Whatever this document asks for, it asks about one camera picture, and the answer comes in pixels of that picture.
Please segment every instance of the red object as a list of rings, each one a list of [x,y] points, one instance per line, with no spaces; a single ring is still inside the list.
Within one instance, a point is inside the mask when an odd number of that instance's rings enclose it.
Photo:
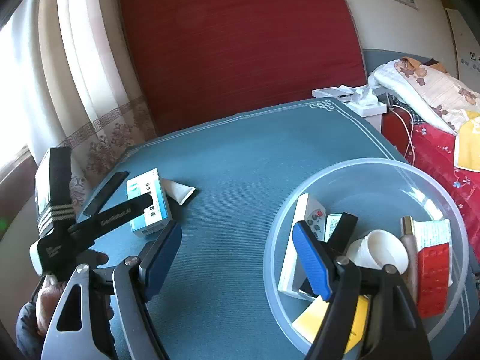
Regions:
[[[418,254],[418,301],[420,318],[445,311],[448,293],[448,243],[424,247]]]
[[[345,0],[120,0],[160,133],[366,83]]]
[[[400,108],[395,108],[394,111],[403,119],[410,132],[412,124],[408,112]],[[382,115],[382,135],[387,138],[388,142],[394,145],[402,155],[405,154],[407,145],[409,144],[409,136],[402,121],[393,112],[389,111]]]
[[[450,194],[465,222],[470,245],[480,260],[480,173],[455,168],[455,137],[427,123],[414,127],[412,142],[415,167],[432,176]]]

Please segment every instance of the white cup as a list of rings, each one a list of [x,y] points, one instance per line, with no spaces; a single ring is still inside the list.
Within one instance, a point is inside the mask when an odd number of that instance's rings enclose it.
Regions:
[[[357,266],[365,268],[382,269],[391,264],[403,274],[409,266],[407,250],[397,237],[385,230],[373,230],[364,239],[352,242],[347,251],[347,257],[349,255]]]

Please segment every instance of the white tube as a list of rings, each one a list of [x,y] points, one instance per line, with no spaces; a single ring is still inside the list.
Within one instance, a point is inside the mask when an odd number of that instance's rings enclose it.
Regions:
[[[195,191],[194,187],[188,187],[166,178],[162,179],[162,187],[164,188],[166,194],[175,200],[179,205],[184,204],[184,202]]]

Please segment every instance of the bowl rim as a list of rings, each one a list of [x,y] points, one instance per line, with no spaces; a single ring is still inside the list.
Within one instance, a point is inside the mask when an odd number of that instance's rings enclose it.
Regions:
[[[469,261],[469,241],[467,238],[467,230],[465,228],[465,223],[463,222],[462,215],[460,211],[453,201],[452,197],[448,194],[448,192],[443,188],[435,179],[433,179],[430,175],[426,174],[425,172],[421,171],[413,167],[408,163],[404,163],[397,160],[391,160],[387,158],[357,158],[353,160],[342,161],[331,165],[323,170],[320,170],[307,178],[303,183],[301,183],[295,190],[290,193],[290,195],[286,198],[285,202],[282,204],[280,209],[278,210],[275,218],[270,226],[270,230],[268,232],[267,240],[265,242],[265,251],[263,252],[263,285],[265,287],[265,293],[268,300],[268,304],[270,306],[270,310],[277,321],[282,332],[285,336],[295,345],[300,351],[304,354],[308,352],[310,349],[310,342],[308,342],[302,335],[294,330],[291,326],[290,319],[287,317],[284,308],[281,306],[280,297],[278,294],[278,289],[275,286],[275,273],[274,273],[274,256],[275,256],[275,245],[276,240],[278,237],[278,233],[280,231],[280,226],[285,219],[285,216],[290,209],[290,207],[296,202],[297,198],[303,193],[306,188],[308,188],[311,184],[313,184],[318,179],[333,173],[339,169],[343,169],[346,167],[352,167],[355,165],[360,164],[381,164],[381,165],[391,165],[395,167],[399,167],[405,171],[409,171],[415,173],[418,176],[421,176],[425,180],[427,180],[431,185],[433,185],[438,192],[445,198],[445,200],[450,205],[450,208],[453,211],[455,218],[457,219],[460,235],[462,238],[462,248],[463,248],[463,260],[462,260],[462,268],[460,272],[460,279],[458,281],[457,289],[453,296],[452,302],[450,303],[449,307],[447,308],[446,312],[441,317],[440,321],[436,324],[436,326],[427,334],[429,341],[431,341],[446,325],[448,319],[453,314],[455,308],[458,305],[458,302],[461,298],[462,292],[465,288],[465,281],[467,278],[467,266]],[[458,260],[455,257],[455,253],[453,253],[453,264],[458,266]],[[294,331],[297,335],[298,342],[294,342],[294,338],[290,336],[291,331]]]

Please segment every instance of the blue and white box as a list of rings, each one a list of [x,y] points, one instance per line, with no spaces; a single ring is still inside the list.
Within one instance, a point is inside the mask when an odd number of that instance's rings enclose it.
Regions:
[[[163,230],[172,219],[157,168],[127,180],[128,199],[136,198],[144,193],[150,193],[153,204],[144,210],[143,215],[130,221],[131,232],[139,237]]]

